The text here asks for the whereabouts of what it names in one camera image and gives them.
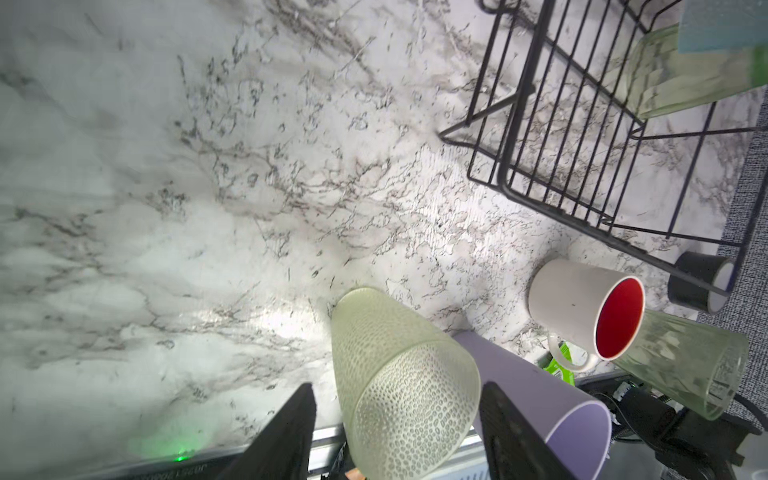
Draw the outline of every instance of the green glass cup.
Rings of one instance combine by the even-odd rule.
[[[645,310],[637,337],[613,363],[714,420],[736,395],[748,352],[741,333]]]
[[[472,355],[373,288],[331,315],[336,388],[355,465],[368,478],[423,478],[461,444],[477,413]]]
[[[627,107],[639,118],[708,104],[768,83],[765,45],[683,54],[677,50],[677,31],[672,25],[645,35],[627,60],[624,91],[617,96],[628,96]]]

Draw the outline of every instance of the white mug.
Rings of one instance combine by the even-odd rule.
[[[624,353],[643,320],[645,290],[635,276],[565,259],[538,271],[528,293],[533,320],[549,330],[549,352],[572,372],[593,369]],[[560,351],[560,338],[587,351],[577,366]]]

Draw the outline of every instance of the cup rim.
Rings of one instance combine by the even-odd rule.
[[[733,397],[736,396],[736,394],[738,393],[739,386],[741,385],[741,381],[744,379],[744,374],[746,373],[746,363],[749,361],[750,341],[745,336],[743,336],[738,340],[738,343],[740,343],[741,345],[737,345],[735,343],[736,341],[732,339],[729,346],[735,349],[741,348],[742,352],[745,352],[745,354],[742,357],[743,361],[739,365],[738,372],[734,377],[733,388],[730,390],[728,395],[725,398],[723,398],[723,401],[720,402],[714,408],[710,408],[710,403],[706,400],[704,401],[704,413],[706,413],[706,415],[702,413],[701,416],[703,416],[707,420],[715,420],[718,417],[720,417],[720,415],[722,415],[723,412],[725,412],[725,410],[728,408],[728,405],[730,405],[730,403],[733,401]],[[717,362],[715,362],[715,368],[717,368],[720,365],[720,363],[723,360],[723,357],[726,355],[726,352],[727,350],[724,349],[720,353],[720,355],[717,358]],[[709,395],[709,392],[712,389],[712,384],[714,383],[714,381],[715,381],[715,378],[714,378],[714,375],[712,375],[709,379],[709,382],[707,383],[707,395]]]
[[[603,445],[603,446],[602,446],[602,449],[603,449],[603,454],[602,454],[602,456],[601,456],[601,457],[602,457],[602,459],[603,459],[603,460],[600,462],[600,465],[598,465],[598,468],[597,468],[597,469],[594,471],[594,474],[592,475],[592,478],[591,478],[591,480],[595,480],[595,479],[598,477],[598,475],[600,474],[600,470],[602,470],[602,468],[603,468],[603,464],[605,463],[605,456],[608,454],[608,448],[611,446],[611,430],[610,430],[610,429],[611,429],[611,425],[612,425],[612,422],[611,422],[611,413],[610,413],[610,411],[608,410],[608,407],[607,407],[607,406],[605,406],[605,404],[604,404],[603,402],[601,402],[600,400],[598,400],[598,399],[596,399],[596,398],[594,398],[594,397],[593,397],[592,399],[589,399],[589,400],[585,400],[585,401],[583,401],[583,402],[581,402],[581,403],[578,403],[577,405],[574,405],[574,406],[573,406],[573,407],[572,407],[570,410],[568,410],[568,411],[567,411],[567,412],[566,412],[566,413],[565,413],[565,414],[564,414],[564,415],[563,415],[563,416],[562,416],[562,417],[561,417],[561,418],[560,418],[560,419],[557,421],[557,423],[555,423],[555,424],[552,426],[552,428],[550,429],[550,431],[547,433],[547,437],[544,439],[544,443],[546,443],[546,442],[549,442],[549,439],[550,439],[550,438],[552,438],[552,436],[554,435],[554,433],[555,433],[555,432],[556,432],[556,431],[557,431],[557,430],[560,428],[560,426],[561,426],[561,425],[562,425],[562,424],[563,424],[563,423],[564,423],[564,422],[565,422],[565,421],[568,419],[568,417],[570,417],[571,415],[573,415],[574,413],[576,413],[576,411],[578,411],[578,410],[580,410],[580,409],[583,409],[584,407],[587,407],[587,406],[592,406],[592,405],[594,405],[594,406],[600,406],[600,407],[602,407],[602,409],[603,409],[603,410],[604,410],[604,412],[605,412],[606,420],[607,420],[607,422],[608,422],[608,435],[606,435],[606,437],[605,437],[605,445]]]
[[[728,272],[727,279],[725,279],[721,275],[723,274],[723,271],[728,267],[730,267],[730,271]],[[723,262],[717,267],[717,270],[715,270],[715,274],[712,277],[712,284],[714,286],[717,286],[725,290],[728,287],[728,283],[730,283],[730,279],[733,278],[733,272],[735,270],[736,270],[736,264],[734,263],[733,259],[730,257],[725,257],[725,260],[723,260]],[[728,302],[727,296],[725,297],[725,300],[720,300],[719,297],[723,297],[723,295],[720,295],[719,293],[715,293],[715,292],[707,292],[707,313],[709,313],[710,315],[714,315],[715,313],[720,312],[725,307],[725,304]],[[713,308],[713,303],[715,299],[722,301],[722,304],[718,309]]]
[[[611,294],[616,290],[616,287],[619,286],[620,283],[624,282],[625,280],[634,280],[637,282],[637,284],[640,286],[640,291],[642,294],[641,299],[641,311],[640,311],[640,319],[637,321],[637,326],[634,329],[634,332],[632,332],[632,335],[630,336],[629,340],[627,341],[627,344],[624,345],[624,347],[613,356],[603,356],[600,353],[600,350],[598,349],[598,324],[600,323],[600,315],[603,313],[603,308],[605,308],[605,303],[608,301],[608,298],[611,296]],[[594,352],[605,361],[610,362],[611,360],[615,360],[619,358],[620,356],[624,355],[624,352],[626,352],[629,347],[632,345],[632,342],[634,342],[634,339],[637,337],[637,334],[640,332],[640,327],[643,324],[643,318],[645,317],[645,285],[643,285],[642,280],[640,280],[635,275],[623,275],[619,280],[617,280],[611,288],[608,290],[608,292],[603,297],[603,301],[600,303],[600,309],[598,310],[598,314],[594,319],[594,325],[592,327],[592,348]]]

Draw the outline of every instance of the gray fabric mat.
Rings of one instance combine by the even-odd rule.
[[[768,95],[763,100],[757,124],[768,125]],[[755,132],[728,212],[723,231],[725,240],[741,241],[766,169],[768,132]],[[700,313],[698,321],[749,337],[750,356],[739,393],[768,412],[768,208],[765,203],[768,202],[763,202],[744,264],[728,302],[717,315]],[[718,251],[723,255],[736,256],[734,250],[721,247]],[[752,414],[736,402],[727,412],[755,422]]]

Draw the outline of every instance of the white marble surface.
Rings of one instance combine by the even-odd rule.
[[[662,272],[469,183],[437,139],[491,22],[466,0],[3,2],[0,476],[243,444],[306,381],[317,426],[338,423],[329,311],[355,285],[529,359],[525,291],[557,255],[686,313]],[[681,229],[719,235],[746,137],[728,142]],[[644,147],[631,188],[653,194],[623,211],[662,218],[687,159]],[[628,237],[668,260],[700,248]]]

